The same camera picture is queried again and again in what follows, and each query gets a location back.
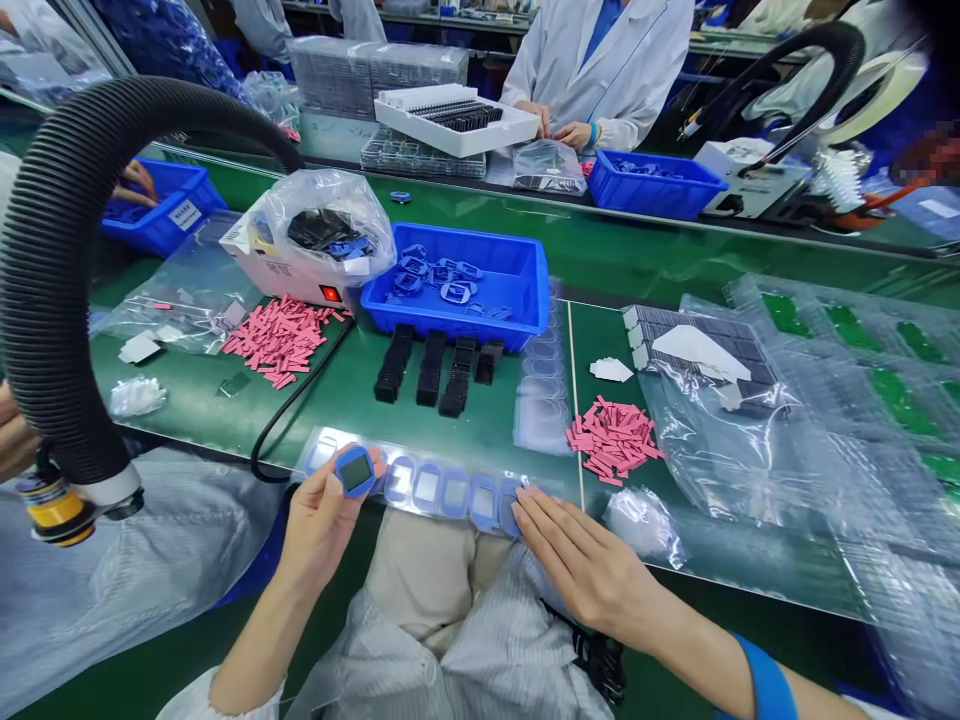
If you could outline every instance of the watch screen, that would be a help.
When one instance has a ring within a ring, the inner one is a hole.
[[[353,490],[363,485],[372,477],[370,473],[370,463],[367,462],[365,455],[361,455],[356,460],[351,460],[340,468],[340,479],[347,490]]]

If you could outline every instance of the hand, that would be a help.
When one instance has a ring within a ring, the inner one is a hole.
[[[517,492],[514,517],[530,550],[576,619],[628,647],[651,653],[653,635],[675,599],[620,538],[539,488]]]
[[[569,145],[577,152],[583,152],[583,149],[590,143],[592,136],[593,127],[587,123],[570,123],[560,128],[553,139],[562,142],[564,145]]]
[[[540,103],[532,103],[527,100],[521,100],[514,107],[517,110],[523,110],[532,115],[540,117],[540,129],[537,130],[537,140],[550,137],[550,108]]]
[[[15,478],[36,460],[40,436],[27,425],[7,383],[0,385],[0,483]]]
[[[139,185],[147,194],[141,195],[134,190],[117,185],[113,189],[113,197],[117,200],[125,200],[134,205],[143,205],[148,208],[155,208],[157,206],[157,190],[153,185],[153,178],[150,177],[150,173],[147,172],[147,169],[139,160],[133,160],[127,165],[123,171],[123,178],[127,182]]]
[[[343,484],[334,475],[337,457],[353,446],[338,450],[290,499],[290,519],[274,583],[319,597],[336,572],[364,501],[345,498]],[[369,452],[374,473],[382,477],[387,466],[380,450]]]

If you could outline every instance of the smartwatch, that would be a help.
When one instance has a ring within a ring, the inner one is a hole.
[[[369,493],[377,482],[373,460],[362,447],[353,447],[337,457],[334,474],[343,483],[343,495],[360,498]]]

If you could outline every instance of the black cable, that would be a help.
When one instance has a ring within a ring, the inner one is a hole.
[[[343,331],[340,333],[340,337],[333,341],[333,345],[327,350],[327,354],[323,357],[323,360],[317,363],[317,366],[311,370],[310,374],[304,379],[303,384],[293,391],[293,394],[287,398],[286,402],[273,414],[269,422],[263,426],[263,430],[260,431],[260,437],[257,438],[257,442],[253,444],[253,450],[250,452],[250,472],[253,473],[257,480],[270,484],[278,484],[287,482],[290,479],[290,473],[287,473],[283,477],[274,477],[264,473],[263,470],[260,469],[260,449],[263,447],[263,443],[266,442],[267,436],[270,435],[270,431],[273,430],[273,426],[277,424],[277,421],[283,417],[283,414],[293,405],[296,399],[303,394],[303,391],[310,387],[314,380],[320,377],[323,369],[327,366],[327,363],[330,362],[330,358],[333,357],[337,348],[340,347],[340,343],[350,334],[350,331],[353,330],[356,324],[353,318],[347,320],[343,326]]]

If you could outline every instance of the white label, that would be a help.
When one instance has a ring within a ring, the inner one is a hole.
[[[955,218],[957,215],[960,215],[960,210],[954,210],[949,205],[944,205],[939,200],[921,200],[920,205],[925,207],[932,213],[936,213],[942,218]]]
[[[197,206],[189,200],[184,200],[167,217],[173,220],[181,230],[189,230],[190,227],[202,217],[202,213],[197,210]]]

